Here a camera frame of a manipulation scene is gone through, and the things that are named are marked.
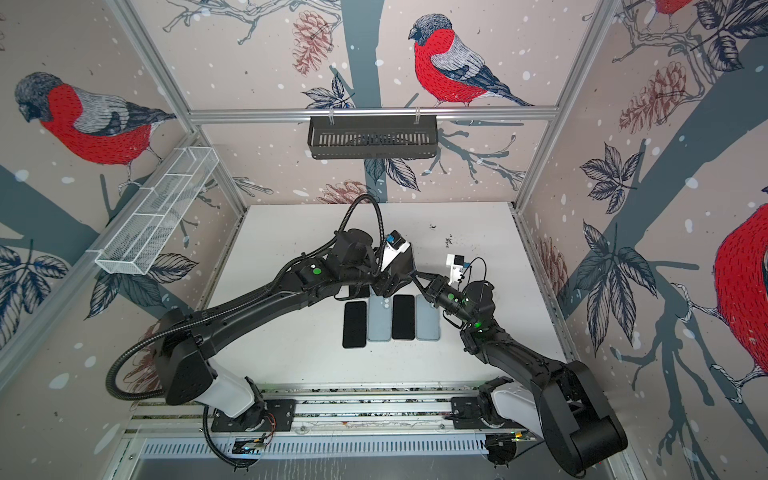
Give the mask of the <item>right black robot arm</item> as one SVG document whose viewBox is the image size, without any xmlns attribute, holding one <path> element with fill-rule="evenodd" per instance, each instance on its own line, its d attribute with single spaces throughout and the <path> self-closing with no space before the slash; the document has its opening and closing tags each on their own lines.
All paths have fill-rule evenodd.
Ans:
<svg viewBox="0 0 768 480">
<path fill-rule="evenodd" d="M 562 470 L 577 476 L 628 447 L 625 430 L 591 370 L 515 340 L 494 318 L 490 282 L 474 281 L 458 290 L 444 275 L 416 272 L 412 279 L 427 301 L 461 321 L 467 353 L 532 394 L 541 437 Z"/>
</svg>

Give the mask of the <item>light-blue case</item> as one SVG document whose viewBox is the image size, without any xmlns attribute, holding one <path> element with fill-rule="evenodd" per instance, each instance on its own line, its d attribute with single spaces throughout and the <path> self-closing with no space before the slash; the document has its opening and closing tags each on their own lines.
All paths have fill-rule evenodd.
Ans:
<svg viewBox="0 0 768 480">
<path fill-rule="evenodd" d="M 380 296 L 371 296 L 368 300 L 367 340 L 369 342 L 387 342 L 391 339 L 391 299 Z"/>
<path fill-rule="evenodd" d="M 440 313 L 423 295 L 415 297 L 415 337 L 419 341 L 438 341 Z"/>
</svg>

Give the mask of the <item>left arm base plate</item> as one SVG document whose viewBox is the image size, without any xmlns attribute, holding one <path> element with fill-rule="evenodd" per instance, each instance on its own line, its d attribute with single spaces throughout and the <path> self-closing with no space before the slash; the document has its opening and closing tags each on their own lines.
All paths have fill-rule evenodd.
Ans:
<svg viewBox="0 0 768 480">
<path fill-rule="evenodd" d="M 229 418 L 216 411 L 211 428 L 216 433 L 289 432 L 296 406 L 297 402 L 293 399 L 267 399 L 237 418 Z"/>
</svg>

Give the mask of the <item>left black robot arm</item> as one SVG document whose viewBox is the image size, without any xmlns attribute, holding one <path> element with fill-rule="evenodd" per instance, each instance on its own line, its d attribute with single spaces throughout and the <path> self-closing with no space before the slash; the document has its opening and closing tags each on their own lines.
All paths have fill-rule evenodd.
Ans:
<svg viewBox="0 0 768 480">
<path fill-rule="evenodd" d="M 398 231 L 374 246 L 360 229 L 336 232 L 318 249 L 289 261 L 268 284 L 234 300 L 162 323 L 167 336 L 153 345 L 161 396 L 168 405 L 197 402 L 227 417 L 259 423 L 266 406 L 253 380 L 237 376 L 215 356 L 240 337 L 293 311 L 368 287 L 389 297 L 411 281 L 413 249 Z"/>
</svg>

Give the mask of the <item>black phone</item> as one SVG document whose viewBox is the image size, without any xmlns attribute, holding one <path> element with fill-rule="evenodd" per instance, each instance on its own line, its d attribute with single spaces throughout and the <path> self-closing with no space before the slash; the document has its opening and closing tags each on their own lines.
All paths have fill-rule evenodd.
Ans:
<svg viewBox="0 0 768 480">
<path fill-rule="evenodd" d="M 392 304 L 392 339 L 415 339 L 415 297 L 395 295 Z"/>
<path fill-rule="evenodd" d="M 350 286 L 348 288 L 349 293 L 349 299 L 364 299 L 370 297 L 370 287 L 369 286 Z"/>
</svg>

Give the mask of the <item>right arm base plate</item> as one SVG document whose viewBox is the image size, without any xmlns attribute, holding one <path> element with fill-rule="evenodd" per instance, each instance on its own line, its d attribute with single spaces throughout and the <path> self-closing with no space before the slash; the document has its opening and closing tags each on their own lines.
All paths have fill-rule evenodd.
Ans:
<svg viewBox="0 0 768 480">
<path fill-rule="evenodd" d="M 446 416 L 456 430 L 481 430 L 509 428 L 511 423 L 493 417 L 484 410 L 476 397 L 452 397 L 451 411 Z"/>
</svg>

